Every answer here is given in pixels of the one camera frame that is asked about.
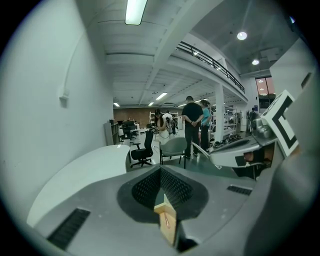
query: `desk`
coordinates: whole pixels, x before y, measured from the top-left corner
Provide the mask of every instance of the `desk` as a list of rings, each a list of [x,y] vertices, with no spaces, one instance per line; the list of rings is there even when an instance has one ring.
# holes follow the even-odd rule
[[[125,174],[130,147],[111,145],[91,151],[58,171],[33,202],[27,224],[35,224],[51,209],[89,184]]]

